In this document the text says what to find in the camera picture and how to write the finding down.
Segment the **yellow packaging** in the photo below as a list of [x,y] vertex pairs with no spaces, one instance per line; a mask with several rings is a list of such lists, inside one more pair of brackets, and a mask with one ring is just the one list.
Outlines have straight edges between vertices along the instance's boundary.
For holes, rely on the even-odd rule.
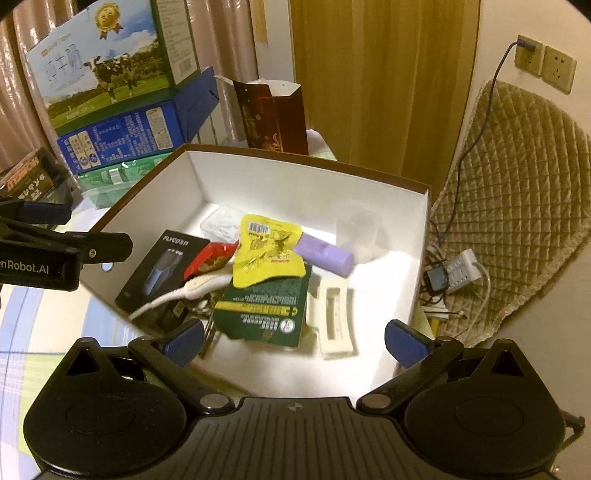
[[304,260],[293,252],[301,227],[260,215],[245,215],[240,248],[234,259],[233,284],[246,288],[273,277],[303,277]]

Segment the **electric shaver image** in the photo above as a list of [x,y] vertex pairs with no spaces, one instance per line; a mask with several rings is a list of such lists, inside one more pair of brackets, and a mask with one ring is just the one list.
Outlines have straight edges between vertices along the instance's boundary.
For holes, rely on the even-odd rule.
[[169,248],[162,254],[144,284],[142,290],[144,296],[151,297],[164,284],[166,279],[174,272],[182,257],[183,252],[179,252],[174,248]]

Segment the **cow illustration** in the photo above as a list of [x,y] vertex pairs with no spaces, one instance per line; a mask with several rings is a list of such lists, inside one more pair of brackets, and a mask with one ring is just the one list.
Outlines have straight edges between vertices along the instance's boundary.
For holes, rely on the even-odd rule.
[[100,61],[100,55],[83,64],[92,70],[99,85],[109,93],[111,103],[115,103],[115,87],[118,83],[125,83],[129,87],[129,96],[133,95],[133,87],[138,86],[135,69],[129,54],[119,55],[112,59]]

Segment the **white label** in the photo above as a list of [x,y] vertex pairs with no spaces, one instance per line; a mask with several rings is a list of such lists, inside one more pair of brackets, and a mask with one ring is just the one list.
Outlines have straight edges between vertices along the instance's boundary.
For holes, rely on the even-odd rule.
[[78,160],[80,168],[82,170],[88,170],[91,165],[88,162],[88,157],[84,153],[84,148],[82,148],[82,143],[78,139],[78,135],[72,135],[71,137],[68,137],[68,142],[70,142],[70,146],[72,147],[72,151]]
[[156,146],[159,150],[166,150],[167,148],[173,147],[173,139],[170,138],[168,128],[166,127],[166,120],[160,107],[146,110],[146,116],[148,117],[148,123],[152,129],[154,140],[156,140]]
[[268,225],[251,222],[248,224],[248,231],[255,233],[269,233],[271,231],[271,227]]
[[80,132],[78,134],[78,138],[80,139],[80,143],[82,143],[82,148],[88,155],[88,160],[90,160],[90,165],[93,167],[98,167],[100,165],[99,156],[96,154],[95,146],[92,144],[92,140],[90,139],[90,135],[86,130]]
[[189,16],[184,0],[158,0],[157,5],[170,69],[178,85],[197,71]]
[[121,178],[121,173],[119,173],[118,168],[112,168],[109,170],[109,177],[111,177],[111,181],[113,185],[119,185],[123,183],[123,179]]

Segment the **striped tablecloth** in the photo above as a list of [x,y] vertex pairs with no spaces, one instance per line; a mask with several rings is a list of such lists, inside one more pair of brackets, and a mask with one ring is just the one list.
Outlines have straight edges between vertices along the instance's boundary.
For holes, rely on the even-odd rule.
[[[66,229],[87,230],[101,213],[77,213]],[[63,292],[4,285],[0,297],[0,480],[31,480],[39,469],[22,422],[63,355],[83,336],[119,346],[140,332],[83,287]]]

